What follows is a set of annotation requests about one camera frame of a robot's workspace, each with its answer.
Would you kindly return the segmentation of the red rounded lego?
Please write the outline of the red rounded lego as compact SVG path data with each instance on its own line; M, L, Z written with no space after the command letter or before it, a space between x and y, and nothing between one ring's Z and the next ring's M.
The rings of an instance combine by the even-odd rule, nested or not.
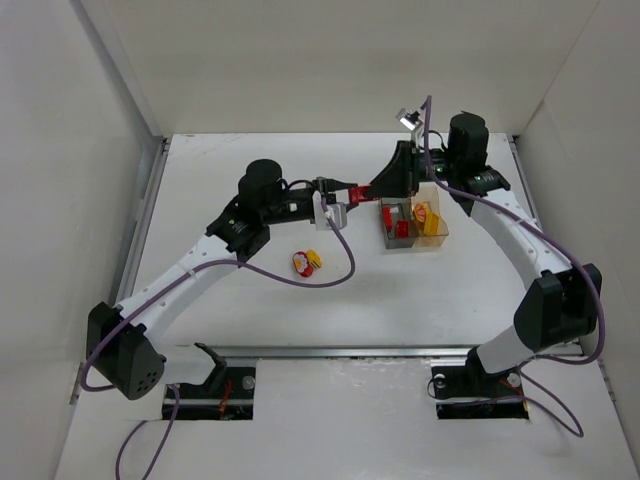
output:
M357 185L348 189L348 198L349 203L354 205L359 205L361 203L371 201L371 198L368 197L369 185Z

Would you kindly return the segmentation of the yellow peacock lego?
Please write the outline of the yellow peacock lego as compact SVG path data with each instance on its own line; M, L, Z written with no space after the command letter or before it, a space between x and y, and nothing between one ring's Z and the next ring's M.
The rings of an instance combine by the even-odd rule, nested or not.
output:
M428 203L415 203L412 205L412 214L414 221L418 224L425 224L431 215L431 209Z

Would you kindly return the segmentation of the small red lego brick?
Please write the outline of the small red lego brick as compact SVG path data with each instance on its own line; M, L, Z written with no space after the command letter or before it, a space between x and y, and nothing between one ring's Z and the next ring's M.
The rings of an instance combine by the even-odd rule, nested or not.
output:
M395 238L408 238L410 234L409 222L406 220L398 220L395 224Z

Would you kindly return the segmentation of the yellow lego brick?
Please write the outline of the yellow lego brick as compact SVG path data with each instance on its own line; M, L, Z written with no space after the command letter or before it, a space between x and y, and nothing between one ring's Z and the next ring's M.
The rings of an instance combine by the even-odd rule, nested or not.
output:
M421 232L424 236L435 237L440 235L441 218L438 214L431 212L429 220L422 224Z

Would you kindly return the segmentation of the red cloud print lego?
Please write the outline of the red cloud print lego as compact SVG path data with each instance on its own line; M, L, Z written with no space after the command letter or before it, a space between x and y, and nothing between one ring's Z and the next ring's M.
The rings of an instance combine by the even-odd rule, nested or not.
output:
M294 253L292 256L292 263L295 272L301 277L308 278L314 272L314 267L311 265L306 252L298 251Z

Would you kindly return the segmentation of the yellow striped sloped lego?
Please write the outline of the yellow striped sloped lego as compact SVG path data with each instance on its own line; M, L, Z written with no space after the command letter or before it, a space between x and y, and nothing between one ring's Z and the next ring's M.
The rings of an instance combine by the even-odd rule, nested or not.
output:
M315 250L307 250L306 256L307 256L309 265L314 270L320 269L323 266L322 260Z

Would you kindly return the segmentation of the red L-shaped lego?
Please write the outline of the red L-shaped lego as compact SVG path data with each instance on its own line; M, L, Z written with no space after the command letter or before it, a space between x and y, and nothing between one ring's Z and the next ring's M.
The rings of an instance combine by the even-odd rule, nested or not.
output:
M394 222L393 222L391 209L388 206L384 206L382 208L382 220L383 220L383 225L386 231L390 232L393 228Z

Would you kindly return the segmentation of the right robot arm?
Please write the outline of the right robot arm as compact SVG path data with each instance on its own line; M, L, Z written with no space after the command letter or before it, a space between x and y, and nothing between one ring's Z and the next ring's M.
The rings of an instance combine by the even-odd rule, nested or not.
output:
M396 145L385 168L371 181L369 198L407 198L432 181L493 238L526 290L513 324L472 348L464 372L473 380L503 374L561 343L597 333L597 358L605 338L600 300L602 276L549 238L521 208L510 183L488 162L489 131L482 117L462 112L449 123L446 142L429 145L430 108L401 110L411 133Z

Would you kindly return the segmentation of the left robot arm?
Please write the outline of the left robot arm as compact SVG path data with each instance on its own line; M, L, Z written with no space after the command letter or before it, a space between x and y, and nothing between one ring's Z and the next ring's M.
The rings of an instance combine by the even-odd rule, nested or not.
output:
M351 207L337 201L336 194L353 187L323 177L287 182L276 161L252 161L236 196L178 262L117 305L101 302L90 311L84 368L97 370L107 381L105 390L115 389L129 400L158 384L216 390L225 360L203 343L162 344L166 330L225 276L249 270L269 277L249 261L269 241L272 225L308 220L338 233Z

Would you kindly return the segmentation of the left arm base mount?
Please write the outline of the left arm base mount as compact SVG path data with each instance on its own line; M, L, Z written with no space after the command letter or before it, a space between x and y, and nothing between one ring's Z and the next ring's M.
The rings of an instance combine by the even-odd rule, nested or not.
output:
M226 370L211 385L182 383L176 394L165 390L161 405L163 420L169 420L177 405L178 421L250 421L254 415L257 361L230 359Z

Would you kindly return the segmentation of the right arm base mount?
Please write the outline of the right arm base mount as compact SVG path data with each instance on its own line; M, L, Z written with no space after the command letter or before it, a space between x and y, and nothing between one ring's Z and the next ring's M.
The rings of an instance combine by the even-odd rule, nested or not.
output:
M439 420L529 419L517 368L480 378L464 365L434 365L431 374Z

